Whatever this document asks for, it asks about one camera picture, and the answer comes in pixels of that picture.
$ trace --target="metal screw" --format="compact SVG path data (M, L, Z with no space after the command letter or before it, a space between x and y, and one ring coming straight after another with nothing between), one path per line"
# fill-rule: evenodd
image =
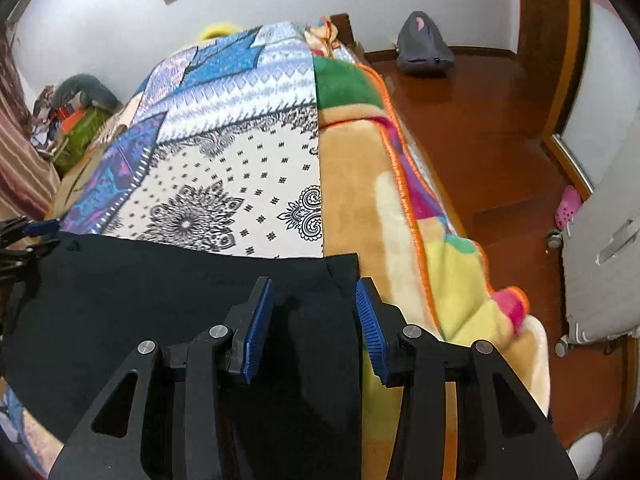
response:
M149 340L143 341L138 345L138 352L140 352L142 355L149 354L153 352L155 349L156 349L156 343Z
M215 338L224 337L228 332L229 329L224 325L216 325L209 328L209 335Z
M420 337L422 335L422 329L419 326L407 325L402 329L402 333L407 337Z
M476 343L476 350L478 350L481 354L490 354L494 351L494 346L488 341L481 339Z

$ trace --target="suitcase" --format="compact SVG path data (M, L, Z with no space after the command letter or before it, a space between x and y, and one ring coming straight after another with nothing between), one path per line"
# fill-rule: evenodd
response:
M640 336L640 119L562 231L569 333L556 345Z

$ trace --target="wooden floor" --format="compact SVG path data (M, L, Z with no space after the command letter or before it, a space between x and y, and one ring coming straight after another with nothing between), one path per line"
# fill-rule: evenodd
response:
M545 326L554 428L567 447L616 423L623 390L623 355L602 347L573 349L560 359L566 331L559 252L546 232L567 181L540 145L548 102L527 85L516 62L457 56L447 78L404 76L394 61L373 67L385 78L396 108L427 151L467 236L486 251L492 285L517 285Z

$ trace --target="striped curtain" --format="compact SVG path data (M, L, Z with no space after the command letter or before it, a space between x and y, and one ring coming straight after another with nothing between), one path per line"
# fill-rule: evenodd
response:
M60 180L29 142L31 114L15 68L6 28L0 25L0 220L44 217Z

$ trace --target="backpack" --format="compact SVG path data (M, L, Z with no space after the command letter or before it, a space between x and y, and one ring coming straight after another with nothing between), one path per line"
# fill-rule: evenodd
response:
M445 73L454 55L438 27L424 12L416 10L404 22L398 35L398 68L405 74Z

